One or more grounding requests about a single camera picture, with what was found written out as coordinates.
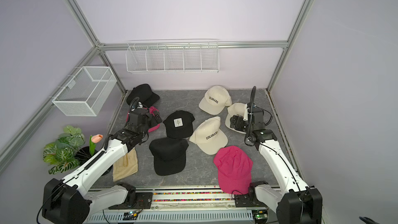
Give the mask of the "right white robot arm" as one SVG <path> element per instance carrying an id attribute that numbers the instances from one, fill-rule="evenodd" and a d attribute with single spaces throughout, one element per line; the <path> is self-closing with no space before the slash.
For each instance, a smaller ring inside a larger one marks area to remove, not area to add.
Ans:
<path id="1" fill-rule="evenodd" d="M 245 134 L 245 144 L 254 146 L 271 168 L 279 190 L 267 183 L 254 183 L 249 195 L 272 210 L 280 224 L 320 224 L 322 195 L 295 171 L 272 130 L 263 122 L 264 110 L 236 103 L 228 108 L 226 126 Z"/>

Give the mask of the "plain black cap front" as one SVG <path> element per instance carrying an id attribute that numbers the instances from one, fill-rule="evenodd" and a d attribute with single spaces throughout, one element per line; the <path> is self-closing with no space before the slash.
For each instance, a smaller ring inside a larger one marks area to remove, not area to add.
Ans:
<path id="1" fill-rule="evenodd" d="M 186 166 L 186 151 L 189 147 L 185 139 L 161 138 L 153 140 L 149 149 L 153 155 L 154 171 L 159 176 L 180 173 Z"/>

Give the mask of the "black cap with white patch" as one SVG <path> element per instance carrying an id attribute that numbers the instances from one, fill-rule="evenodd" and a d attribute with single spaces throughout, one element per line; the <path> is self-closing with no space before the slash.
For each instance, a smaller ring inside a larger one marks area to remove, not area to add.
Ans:
<path id="1" fill-rule="evenodd" d="M 164 121 L 166 135 L 172 139 L 186 139 L 193 134 L 195 117 L 187 111 L 175 111 Z"/>

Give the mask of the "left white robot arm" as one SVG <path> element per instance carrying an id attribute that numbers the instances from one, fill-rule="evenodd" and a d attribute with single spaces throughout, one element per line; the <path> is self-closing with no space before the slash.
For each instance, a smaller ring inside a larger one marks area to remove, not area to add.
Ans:
<path id="1" fill-rule="evenodd" d="M 63 179 L 52 179 L 44 187 L 42 206 L 37 216 L 54 224 L 82 224 L 89 216 L 111 206 L 136 205 L 136 189 L 129 184 L 89 193 L 93 184 L 120 158 L 144 142 L 149 130 L 162 122 L 154 108 L 130 110 L 126 125 L 104 143 L 104 147 Z"/>

